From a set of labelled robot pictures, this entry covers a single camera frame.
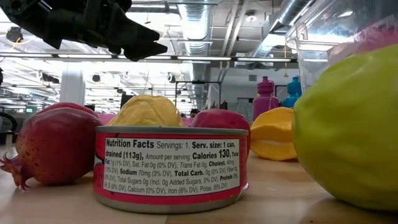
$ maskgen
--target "pink bottle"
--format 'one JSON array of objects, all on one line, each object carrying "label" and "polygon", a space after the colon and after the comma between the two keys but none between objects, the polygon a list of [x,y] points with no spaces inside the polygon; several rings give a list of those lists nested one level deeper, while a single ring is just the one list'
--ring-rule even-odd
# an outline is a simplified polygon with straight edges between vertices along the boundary
[{"label": "pink bottle", "polygon": [[274,82],[268,77],[263,77],[262,82],[257,84],[257,92],[260,96],[253,100],[253,119],[271,109],[279,106],[279,100],[274,97]]}]

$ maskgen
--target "white pillar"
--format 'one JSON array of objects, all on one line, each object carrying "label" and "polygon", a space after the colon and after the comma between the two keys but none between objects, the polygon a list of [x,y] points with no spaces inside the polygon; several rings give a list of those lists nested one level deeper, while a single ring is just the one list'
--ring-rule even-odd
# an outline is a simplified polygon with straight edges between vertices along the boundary
[{"label": "white pillar", "polygon": [[62,72],[60,102],[85,104],[86,83],[78,63],[67,63]]}]

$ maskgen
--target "yellow-green fruit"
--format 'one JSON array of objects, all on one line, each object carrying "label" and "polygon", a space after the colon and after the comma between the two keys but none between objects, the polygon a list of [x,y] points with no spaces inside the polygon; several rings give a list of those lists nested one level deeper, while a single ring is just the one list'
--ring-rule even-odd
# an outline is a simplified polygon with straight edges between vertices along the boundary
[{"label": "yellow-green fruit", "polygon": [[107,126],[184,127],[181,114],[164,96],[138,95],[123,105]]},{"label": "yellow-green fruit", "polygon": [[325,71],[294,106],[297,157],[329,193],[398,210],[398,45]]}]

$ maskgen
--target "can label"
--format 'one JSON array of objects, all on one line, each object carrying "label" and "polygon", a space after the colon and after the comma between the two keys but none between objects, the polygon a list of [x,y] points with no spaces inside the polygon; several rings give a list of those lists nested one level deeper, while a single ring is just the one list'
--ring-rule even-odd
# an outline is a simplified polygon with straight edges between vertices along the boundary
[{"label": "can label", "polygon": [[246,155],[245,136],[99,133],[94,191],[144,204],[220,200],[246,184]]}]

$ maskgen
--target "table surface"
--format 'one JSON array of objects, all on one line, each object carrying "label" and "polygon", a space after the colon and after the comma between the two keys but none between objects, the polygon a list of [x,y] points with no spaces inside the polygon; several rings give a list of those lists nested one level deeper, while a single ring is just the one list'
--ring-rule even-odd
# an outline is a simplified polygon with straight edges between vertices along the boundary
[{"label": "table surface", "polygon": [[397,215],[370,212],[334,199],[298,162],[267,161],[251,154],[248,179],[247,194],[228,207],[191,215],[143,215],[98,203],[91,190],[92,174],[63,187],[30,181],[33,187],[23,192],[10,174],[0,170],[0,223],[398,223]]}]

